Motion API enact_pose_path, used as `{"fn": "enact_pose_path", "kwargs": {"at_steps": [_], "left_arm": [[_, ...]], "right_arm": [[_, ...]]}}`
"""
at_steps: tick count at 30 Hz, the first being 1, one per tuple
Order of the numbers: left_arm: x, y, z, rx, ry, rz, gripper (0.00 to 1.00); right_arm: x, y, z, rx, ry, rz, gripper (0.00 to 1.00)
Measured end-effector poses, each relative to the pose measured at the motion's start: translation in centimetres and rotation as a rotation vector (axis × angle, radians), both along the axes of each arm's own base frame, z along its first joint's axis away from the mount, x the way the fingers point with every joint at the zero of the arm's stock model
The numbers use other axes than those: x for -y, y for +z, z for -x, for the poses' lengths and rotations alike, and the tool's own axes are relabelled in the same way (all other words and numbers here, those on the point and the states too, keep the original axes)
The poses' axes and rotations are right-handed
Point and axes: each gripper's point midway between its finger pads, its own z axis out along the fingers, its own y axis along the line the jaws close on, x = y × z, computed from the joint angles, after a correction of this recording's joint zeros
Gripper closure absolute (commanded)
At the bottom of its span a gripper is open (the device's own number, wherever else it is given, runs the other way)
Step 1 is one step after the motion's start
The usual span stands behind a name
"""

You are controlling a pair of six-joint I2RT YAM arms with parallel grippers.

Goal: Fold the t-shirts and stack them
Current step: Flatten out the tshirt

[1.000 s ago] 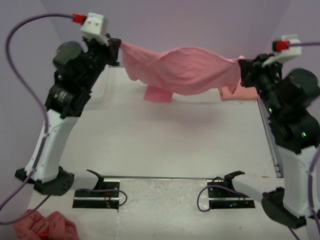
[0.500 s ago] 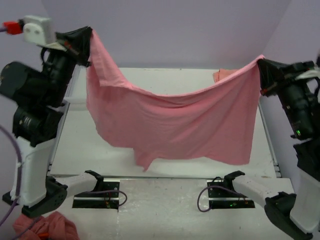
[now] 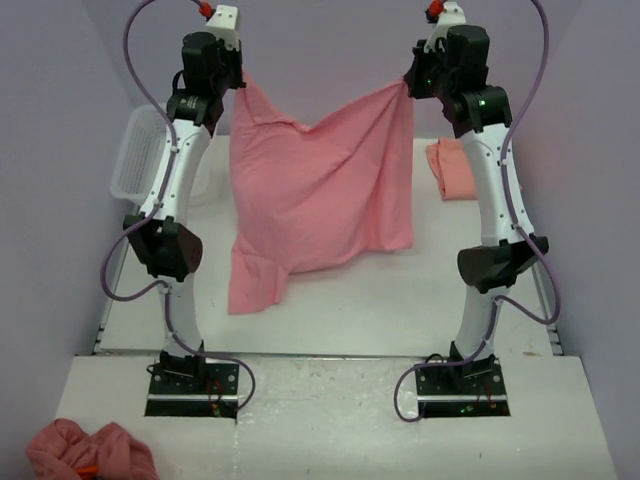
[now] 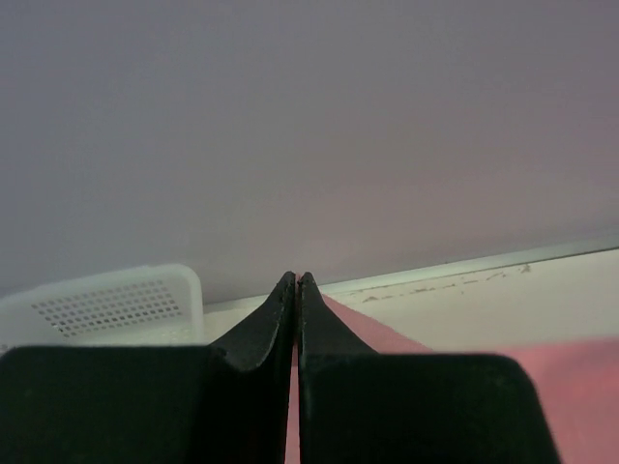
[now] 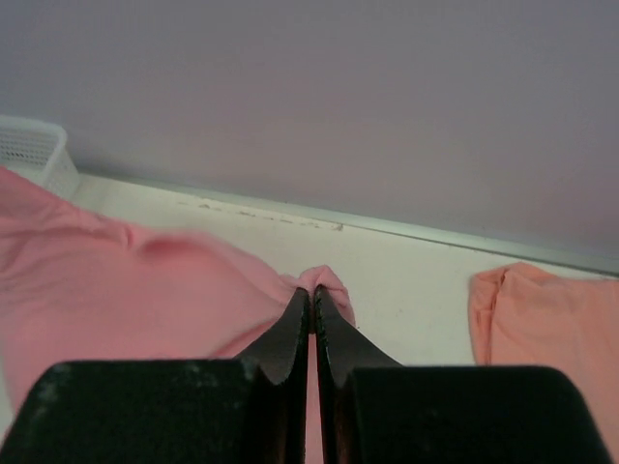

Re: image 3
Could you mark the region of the pink t shirt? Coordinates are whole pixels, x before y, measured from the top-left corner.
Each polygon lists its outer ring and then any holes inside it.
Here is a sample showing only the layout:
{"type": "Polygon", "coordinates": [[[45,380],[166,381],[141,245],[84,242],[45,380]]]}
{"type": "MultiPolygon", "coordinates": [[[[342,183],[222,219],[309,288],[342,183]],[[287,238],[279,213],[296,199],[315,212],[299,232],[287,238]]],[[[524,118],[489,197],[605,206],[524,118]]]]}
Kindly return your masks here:
{"type": "Polygon", "coordinates": [[[278,304],[294,274],[413,245],[413,116],[402,80],[312,126],[247,81],[235,96],[229,153],[231,314],[278,304]]]}

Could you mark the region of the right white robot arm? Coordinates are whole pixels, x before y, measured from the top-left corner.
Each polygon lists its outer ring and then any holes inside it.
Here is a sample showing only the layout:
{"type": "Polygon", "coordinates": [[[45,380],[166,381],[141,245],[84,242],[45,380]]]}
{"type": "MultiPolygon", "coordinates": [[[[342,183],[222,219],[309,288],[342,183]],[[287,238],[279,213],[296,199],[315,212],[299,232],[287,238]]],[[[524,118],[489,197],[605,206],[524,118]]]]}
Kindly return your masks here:
{"type": "Polygon", "coordinates": [[[493,336],[503,301],[518,276],[547,253],[519,192],[511,142],[512,115],[506,91],[487,82],[490,39],[480,26],[439,27],[414,48],[405,76],[409,95],[436,98],[469,160],[481,220],[481,243],[458,253],[467,286],[460,329],[447,359],[427,372],[467,393],[495,365],[493,336]]]}

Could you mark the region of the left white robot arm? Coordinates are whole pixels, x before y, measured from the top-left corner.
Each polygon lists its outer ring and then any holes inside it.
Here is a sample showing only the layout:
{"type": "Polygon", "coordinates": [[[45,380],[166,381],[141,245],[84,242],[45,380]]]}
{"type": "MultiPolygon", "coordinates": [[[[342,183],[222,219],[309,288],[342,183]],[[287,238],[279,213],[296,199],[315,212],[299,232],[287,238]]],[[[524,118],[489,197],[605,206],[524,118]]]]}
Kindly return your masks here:
{"type": "Polygon", "coordinates": [[[203,242],[188,228],[187,210],[200,161],[224,111],[223,97],[245,85],[235,33],[188,34],[181,55],[183,67],[160,110],[167,134],[157,176],[139,213],[123,224],[162,301],[166,340],[151,368],[150,391],[165,395],[199,394],[213,381],[194,300],[203,242]]]}

